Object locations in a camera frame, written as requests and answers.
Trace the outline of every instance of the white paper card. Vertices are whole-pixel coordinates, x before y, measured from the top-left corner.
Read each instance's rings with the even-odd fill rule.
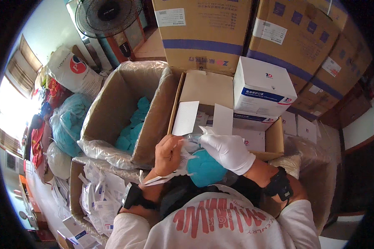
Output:
[[[214,104],[212,127],[217,135],[231,135],[233,132],[233,109]]]
[[[158,27],[185,26],[184,8],[155,11]]]
[[[313,85],[312,87],[309,88],[309,92],[313,92],[314,94],[317,94],[318,92],[323,92],[319,87]]]
[[[333,77],[336,77],[341,71],[341,67],[330,57],[328,57],[323,65],[321,66],[324,70],[326,70],[329,74],[331,74]]]
[[[282,45],[286,33],[286,28],[256,18],[254,36]]]
[[[194,130],[199,101],[180,102],[177,110],[172,134],[183,136]]]

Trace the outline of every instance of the red print on shirt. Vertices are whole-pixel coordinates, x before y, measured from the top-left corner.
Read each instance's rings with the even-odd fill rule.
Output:
[[[189,206],[186,209],[179,210],[173,217],[173,222],[176,223],[176,230],[183,230],[184,233],[187,233],[191,226],[191,237],[195,239],[197,237],[198,224],[201,220],[202,232],[213,232],[215,229],[215,210],[219,229],[225,227],[230,228],[231,231],[234,230],[233,212],[235,213],[240,233],[244,232],[240,214],[244,218],[245,224],[249,227],[253,226],[252,219],[254,220],[254,225],[256,227],[261,226],[262,221],[266,220],[266,216],[263,213],[257,212],[254,209],[237,209],[237,207],[232,203],[229,204],[229,209],[227,209],[227,199],[213,198],[201,201],[198,204],[198,207]]]

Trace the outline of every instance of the white shirt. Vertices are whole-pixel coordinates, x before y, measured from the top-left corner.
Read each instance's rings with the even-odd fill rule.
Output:
[[[150,229],[141,216],[122,213],[106,248],[320,248],[308,200],[292,202],[276,220],[234,189],[194,197]]]

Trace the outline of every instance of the blue plastic bag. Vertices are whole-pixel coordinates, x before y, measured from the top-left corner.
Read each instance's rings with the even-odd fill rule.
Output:
[[[50,118],[50,126],[57,146],[71,157],[77,157],[82,151],[76,141],[80,139],[80,131],[91,103],[86,96],[74,94],[56,108]]]

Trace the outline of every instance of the fan grille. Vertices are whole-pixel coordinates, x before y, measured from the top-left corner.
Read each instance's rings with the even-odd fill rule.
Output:
[[[76,26],[91,38],[114,36],[127,29],[142,8],[142,0],[82,0],[76,8]]]

